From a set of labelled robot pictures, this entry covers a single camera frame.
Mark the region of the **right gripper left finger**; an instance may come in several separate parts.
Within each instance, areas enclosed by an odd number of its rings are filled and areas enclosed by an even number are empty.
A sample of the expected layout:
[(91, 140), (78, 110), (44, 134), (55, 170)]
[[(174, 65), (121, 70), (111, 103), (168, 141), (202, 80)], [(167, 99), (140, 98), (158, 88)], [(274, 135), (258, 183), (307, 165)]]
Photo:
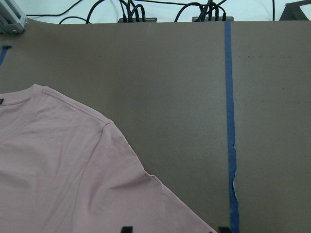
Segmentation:
[(123, 226), (121, 229), (121, 233), (132, 233), (133, 227), (132, 226)]

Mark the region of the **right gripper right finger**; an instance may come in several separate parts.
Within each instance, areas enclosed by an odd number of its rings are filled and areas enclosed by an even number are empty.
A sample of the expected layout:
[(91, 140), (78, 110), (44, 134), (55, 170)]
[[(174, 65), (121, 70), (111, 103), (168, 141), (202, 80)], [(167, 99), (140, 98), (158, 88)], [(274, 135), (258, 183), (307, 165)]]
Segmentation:
[(229, 227), (218, 227), (219, 233), (230, 233)]

